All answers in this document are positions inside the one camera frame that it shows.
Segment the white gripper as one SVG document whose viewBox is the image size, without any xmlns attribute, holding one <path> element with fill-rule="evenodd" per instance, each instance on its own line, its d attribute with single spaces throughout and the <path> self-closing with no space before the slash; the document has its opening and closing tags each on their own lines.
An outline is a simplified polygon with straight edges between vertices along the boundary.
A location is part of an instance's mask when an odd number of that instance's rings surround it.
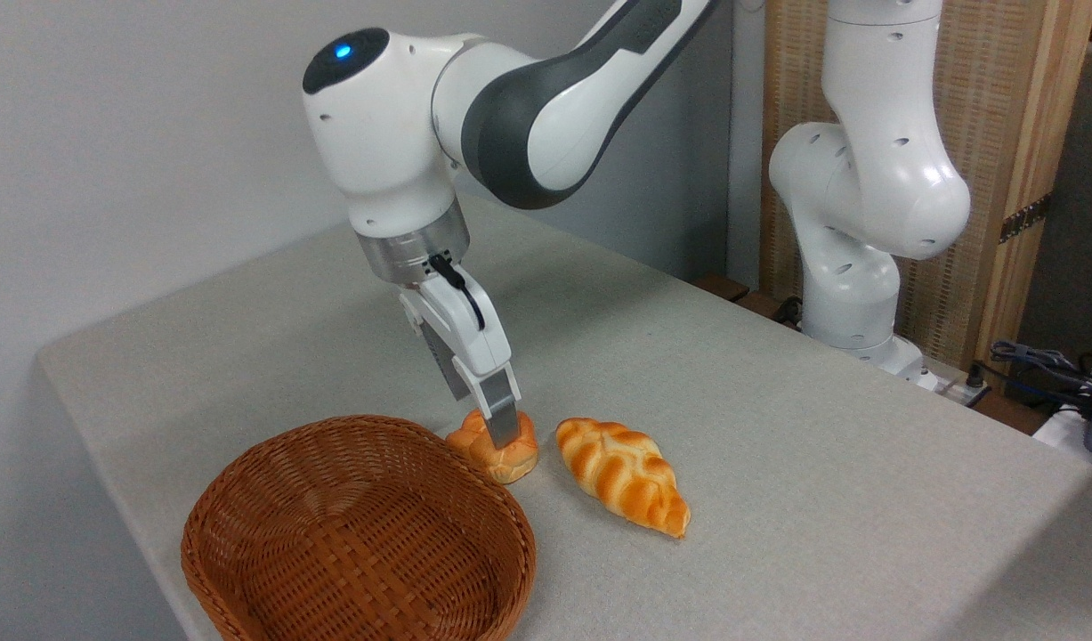
<svg viewBox="0 0 1092 641">
<path fill-rule="evenodd" d="M 489 438 L 501 450 L 520 434 L 520 385 L 512 348 L 491 299 L 464 268 L 429 273 L 414 288 L 400 288 L 406 305 L 456 401 L 476 402 Z"/>
</svg>

